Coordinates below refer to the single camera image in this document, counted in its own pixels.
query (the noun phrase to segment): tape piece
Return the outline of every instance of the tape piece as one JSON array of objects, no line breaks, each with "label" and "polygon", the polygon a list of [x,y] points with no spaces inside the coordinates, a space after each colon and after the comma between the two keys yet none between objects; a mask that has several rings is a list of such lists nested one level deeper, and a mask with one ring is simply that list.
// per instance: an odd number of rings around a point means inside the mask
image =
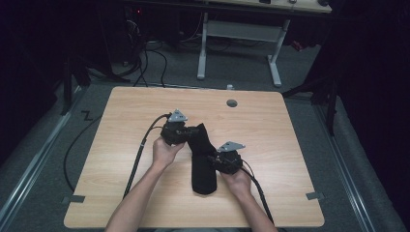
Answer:
[{"label": "tape piece", "polygon": [[70,202],[83,203],[84,199],[85,199],[85,196],[80,196],[80,195],[65,196],[63,200],[61,201],[61,204],[67,205]]},{"label": "tape piece", "polygon": [[325,195],[322,192],[307,193],[307,200],[313,200],[313,199],[322,200],[322,199],[325,199]]}]

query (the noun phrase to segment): black sock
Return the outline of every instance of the black sock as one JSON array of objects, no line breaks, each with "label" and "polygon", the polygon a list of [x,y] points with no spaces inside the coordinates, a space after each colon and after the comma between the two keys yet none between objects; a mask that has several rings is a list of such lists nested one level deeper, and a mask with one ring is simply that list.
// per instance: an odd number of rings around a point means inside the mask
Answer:
[{"label": "black sock", "polygon": [[217,189],[217,172],[208,160],[217,149],[209,141],[205,126],[200,124],[196,128],[198,134],[188,140],[192,150],[191,184],[193,191],[206,195]]}]

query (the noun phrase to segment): light wood tabletop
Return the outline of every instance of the light wood tabletop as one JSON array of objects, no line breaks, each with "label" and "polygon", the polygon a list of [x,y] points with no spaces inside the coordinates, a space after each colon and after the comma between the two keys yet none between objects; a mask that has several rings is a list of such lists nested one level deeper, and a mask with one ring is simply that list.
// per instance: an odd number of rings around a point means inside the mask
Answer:
[{"label": "light wood tabletop", "polygon": [[289,11],[301,11],[311,13],[330,13],[332,8],[330,6],[322,7],[317,3],[317,0],[297,0],[295,4],[289,0],[272,0],[270,4],[260,3],[259,0],[207,0],[208,2],[217,2],[223,4],[236,4],[243,6],[276,8]]},{"label": "light wood tabletop", "polygon": [[[235,100],[236,107],[227,105]],[[204,123],[218,148],[226,141],[246,145],[238,150],[263,188],[278,227],[323,225],[324,218],[280,93],[116,87],[112,90],[81,172],[64,223],[70,228],[105,227],[121,202],[139,144],[160,115],[179,109],[186,126]],[[165,119],[157,126],[163,126]],[[152,162],[152,144],[161,129],[148,136],[134,183]],[[164,172],[148,204],[142,227],[248,227],[220,174],[218,189],[207,196],[191,189],[191,151],[188,144]],[[252,194],[260,201],[257,188]]]}]

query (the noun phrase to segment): bare forearm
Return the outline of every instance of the bare forearm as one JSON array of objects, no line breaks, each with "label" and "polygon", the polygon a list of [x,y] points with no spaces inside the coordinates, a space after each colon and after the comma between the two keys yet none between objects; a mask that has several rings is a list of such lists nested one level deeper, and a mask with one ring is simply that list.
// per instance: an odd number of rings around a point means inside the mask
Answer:
[{"label": "bare forearm", "polygon": [[237,199],[253,232],[278,231],[252,195],[237,197]]},{"label": "bare forearm", "polygon": [[105,231],[136,231],[164,168],[151,166],[117,207]]}]

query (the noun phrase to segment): person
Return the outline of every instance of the person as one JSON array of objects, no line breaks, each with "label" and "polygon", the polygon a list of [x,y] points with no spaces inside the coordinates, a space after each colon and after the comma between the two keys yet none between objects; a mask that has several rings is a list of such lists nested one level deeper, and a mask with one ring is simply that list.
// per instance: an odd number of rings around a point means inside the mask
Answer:
[{"label": "person", "polygon": [[[169,146],[162,137],[154,141],[151,166],[113,212],[105,228],[106,232],[138,229],[155,185],[184,145],[185,143]],[[243,170],[233,175],[220,175],[240,204],[253,232],[278,231],[252,196],[250,177]]]}]

